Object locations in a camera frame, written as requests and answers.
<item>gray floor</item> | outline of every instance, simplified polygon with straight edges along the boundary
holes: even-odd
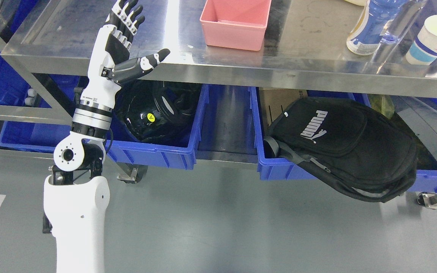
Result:
[[[55,271],[54,238],[41,233],[50,163],[0,158],[0,273]],[[201,165],[150,167],[138,185],[105,175],[108,273],[437,272],[437,211],[412,194],[369,204],[319,181]]]

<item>robotic hand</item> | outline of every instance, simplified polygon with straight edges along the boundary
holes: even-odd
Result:
[[[129,60],[129,49],[144,16],[138,0],[117,0],[99,29],[89,84],[77,105],[68,137],[55,148],[55,166],[44,184],[44,232],[57,244],[57,273],[104,272],[104,217],[109,186],[101,176],[115,95],[121,84],[150,73],[168,49]],[[74,184],[74,171],[90,171],[90,181]]]

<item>pink container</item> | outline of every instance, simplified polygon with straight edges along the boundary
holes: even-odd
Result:
[[[200,16],[205,43],[258,51],[272,0],[207,0]]]

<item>paper cup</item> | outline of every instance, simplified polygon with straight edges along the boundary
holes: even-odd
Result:
[[[437,15],[424,21],[423,28],[412,43],[406,60],[410,64],[429,65],[437,58]]]

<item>cardboard box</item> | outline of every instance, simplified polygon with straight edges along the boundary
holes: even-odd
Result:
[[[307,96],[307,91],[301,89],[259,88],[263,127],[267,130],[286,107]]]

